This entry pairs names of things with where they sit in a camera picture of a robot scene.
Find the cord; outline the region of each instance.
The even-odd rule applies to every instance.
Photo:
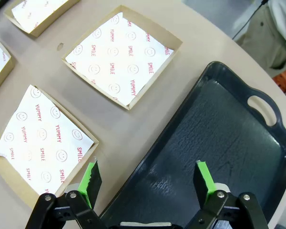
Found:
[[[255,15],[255,13],[259,10],[259,8],[261,8],[263,5],[265,5],[269,0],[263,0],[262,3],[259,5],[259,7],[254,11],[254,13],[251,15],[251,17],[248,19],[248,21],[246,22],[246,24],[237,32],[237,34],[235,34],[235,36],[232,38],[232,40],[234,40],[234,38],[241,32],[241,30],[243,30],[243,28],[249,23],[249,21],[251,20],[251,18]]]

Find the tray handle hole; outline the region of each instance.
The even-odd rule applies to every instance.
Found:
[[[276,124],[276,114],[265,100],[256,95],[252,95],[249,97],[247,102],[250,107],[256,109],[261,116],[263,116],[268,126]]]

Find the pants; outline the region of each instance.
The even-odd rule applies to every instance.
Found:
[[[286,40],[276,29],[267,4],[252,17],[247,32],[236,43],[270,77],[275,77],[286,70]]]

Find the screw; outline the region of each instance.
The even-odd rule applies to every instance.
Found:
[[[45,198],[46,201],[50,201],[51,199],[52,199],[52,198],[51,198],[51,196],[49,196],[49,195],[47,195],[46,198]]]
[[[250,199],[250,196],[247,195],[247,194],[245,194],[243,198],[244,198],[244,200],[249,200],[249,199]]]
[[[70,197],[71,197],[71,198],[75,198],[75,197],[76,197],[76,194],[75,194],[74,192],[72,192],[72,193],[70,194]]]
[[[225,197],[225,195],[224,195],[223,192],[218,192],[218,193],[217,193],[217,196],[218,196],[219,198],[224,198],[224,197]]]

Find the beige tabletop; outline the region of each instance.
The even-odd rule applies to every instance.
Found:
[[[137,11],[177,36],[178,54],[130,111],[119,107],[91,88],[61,61],[61,57],[89,27],[118,5]],[[0,133],[17,108],[29,84],[49,93],[99,139],[94,152],[103,184],[96,212],[106,207],[166,126],[204,68],[221,61],[249,86],[271,96],[279,106],[286,127],[286,97],[228,36],[208,20],[174,0],[81,0],[32,39],[0,11],[0,41],[17,60],[0,87]],[[60,43],[64,46],[57,51]],[[84,171],[74,179],[78,182]],[[278,221],[286,194],[270,228]],[[30,216],[26,206],[0,176],[0,229],[22,229]],[[66,228],[77,228],[68,225]]]

